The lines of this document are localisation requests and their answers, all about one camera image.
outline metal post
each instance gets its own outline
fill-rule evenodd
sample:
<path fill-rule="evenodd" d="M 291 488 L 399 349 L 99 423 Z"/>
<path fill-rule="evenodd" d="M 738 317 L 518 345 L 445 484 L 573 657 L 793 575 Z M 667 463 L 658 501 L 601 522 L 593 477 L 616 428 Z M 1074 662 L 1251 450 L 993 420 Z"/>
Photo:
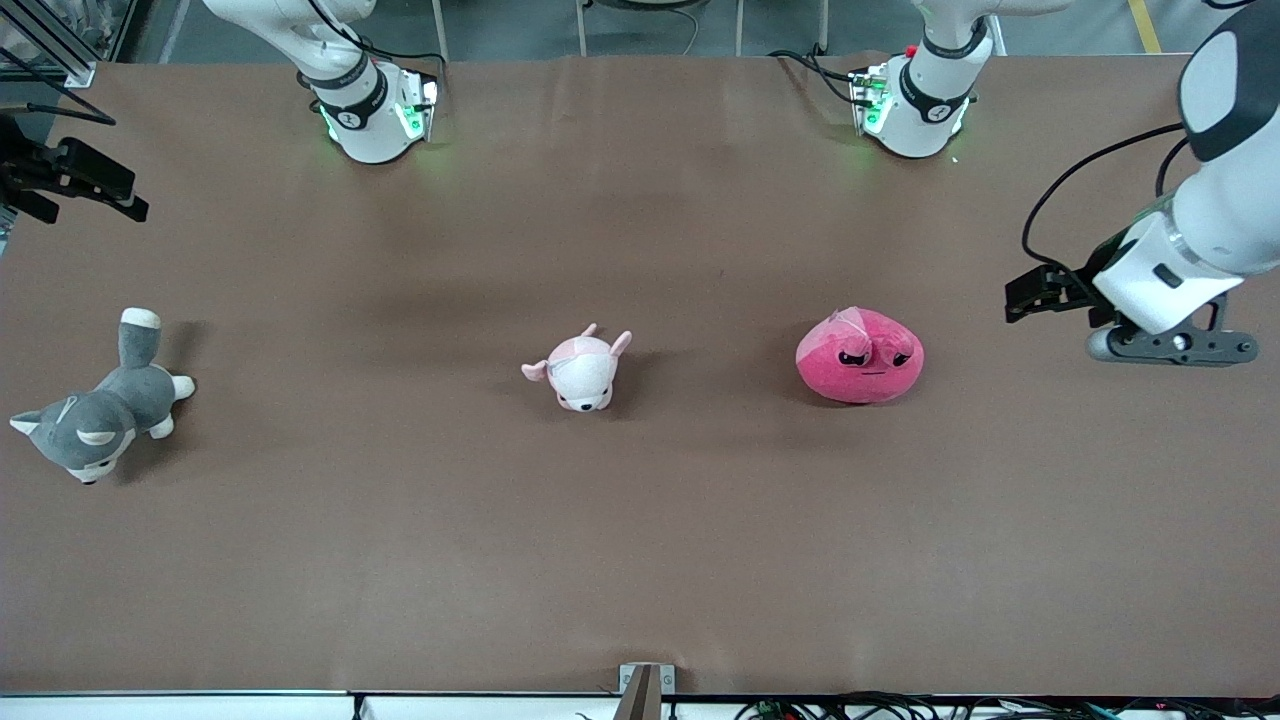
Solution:
<path fill-rule="evenodd" d="M 586 58 L 586 19 L 582 17 L 582 3 L 586 0 L 573 0 L 577 8 L 577 51 Z"/>
<path fill-rule="evenodd" d="M 1000 18 L 987 15 L 987 29 L 991 31 L 991 41 L 996 45 L 996 55 L 1001 58 L 1009 55 L 1009 49 L 1005 47 L 1005 32 L 1000 29 Z"/>
<path fill-rule="evenodd" d="M 818 18 L 818 49 L 827 51 L 827 40 L 831 35 L 831 0 L 822 0 L 822 17 Z"/>
<path fill-rule="evenodd" d="M 431 13 L 435 14 L 435 37 L 440 41 L 440 56 L 449 59 L 449 44 L 444 41 L 444 12 L 440 0 L 431 0 Z"/>
<path fill-rule="evenodd" d="M 737 35 L 733 36 L 733 56 L 742 56 L 742 3 L 746 0 L 737 0 Z"/>

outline pink plush pig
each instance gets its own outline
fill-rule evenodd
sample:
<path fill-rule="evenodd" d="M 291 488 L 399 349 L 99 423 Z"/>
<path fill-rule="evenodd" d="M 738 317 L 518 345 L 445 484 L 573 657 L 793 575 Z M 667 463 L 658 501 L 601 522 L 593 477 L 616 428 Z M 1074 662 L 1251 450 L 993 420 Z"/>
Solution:
<path fill-rule="evenodd" d="M 595 323 L 591 323 L 582 334 L 557 345 L 547 360 L 520 369 L 535 383 L 550 382 L 556 398 L 566 410 L 604 410 L 613 400 L 613 374 L 618 372 L 618 356 L 631 345 L 631 333 L 620 334 L 612 347 L 591 337 L 594 334 Z"/>
<path fill-rule="evenodd" d="M 920 338 L 901 323 L 861 307 L 837 310 L 796 347 L 806 386 L 840 402 L 884 402 L 915 384 L 924 368 Z"/>

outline gray plush cat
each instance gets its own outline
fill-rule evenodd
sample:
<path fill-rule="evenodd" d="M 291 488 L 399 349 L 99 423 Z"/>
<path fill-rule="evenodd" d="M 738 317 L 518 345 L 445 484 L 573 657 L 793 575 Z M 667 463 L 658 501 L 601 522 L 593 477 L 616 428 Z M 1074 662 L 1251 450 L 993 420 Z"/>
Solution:
<path fill-rule="evenodd" d="M 160 347 L 160 316 L 151 310 L 129 307 L 120 315 L 119 346 L 120 366 L 92 392 L 9 419 L 45 457 L 84 484 L 110 473 L 140 432 L 168 437 L 173 432 L 169 409 L 196 392 L 196 382 L 187 375 L 170 375 L 151 364 Z"/>

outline plush toy face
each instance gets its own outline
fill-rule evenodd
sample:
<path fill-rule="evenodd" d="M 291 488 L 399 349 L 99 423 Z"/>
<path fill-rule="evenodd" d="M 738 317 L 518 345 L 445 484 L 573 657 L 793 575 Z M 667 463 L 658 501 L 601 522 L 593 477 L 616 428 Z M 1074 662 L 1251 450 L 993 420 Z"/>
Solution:
<path fill-rule="evenodd" d="M 29 437 L 41 455 L 84 484 L 115 469 L 115 461 L 137 436 L 93 395 L 72 395 L 44 410 L 14 415 L 9 424 Z"/>
<path fill-rule="evenodd" d="M 612 355 L 579 355 L 553 364 L 547 379 L 561 407 L 576 413 L 604 410 L 613 400 L 613 374 L 618 361 Z"/>
<path fill-rule="evenodd" d="M 796 348 L 796 369 L 818 395 L 838 402 L 884 402 L 920 377 L 924 347 L 901 323 L 859 307 L 833 313 Z"/>

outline green led light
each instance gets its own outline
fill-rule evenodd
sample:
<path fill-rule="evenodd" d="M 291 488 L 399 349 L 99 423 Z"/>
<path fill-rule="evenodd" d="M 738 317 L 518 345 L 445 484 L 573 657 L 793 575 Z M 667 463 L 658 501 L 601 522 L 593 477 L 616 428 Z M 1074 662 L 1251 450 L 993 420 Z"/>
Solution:
<path fill-rule="evenodd" d="M 422 135 L 422 114 L 413 109 L 412 105 L 404 106 L 399 102 L 396 104 L 398 115 L 401 119 L 401 126 L 404 127 L 404 135 L 410 137 L 419 137 Z"/>
<path fill-rule="evenodd" d="M 320 108 L 320 117 L 324 118 L 324 124 L 329 128 L 329 138 L 338 142 L 338 132 L 333 129 L 333 120 L 329 119 L 329 113 L 324 108 Z"/>

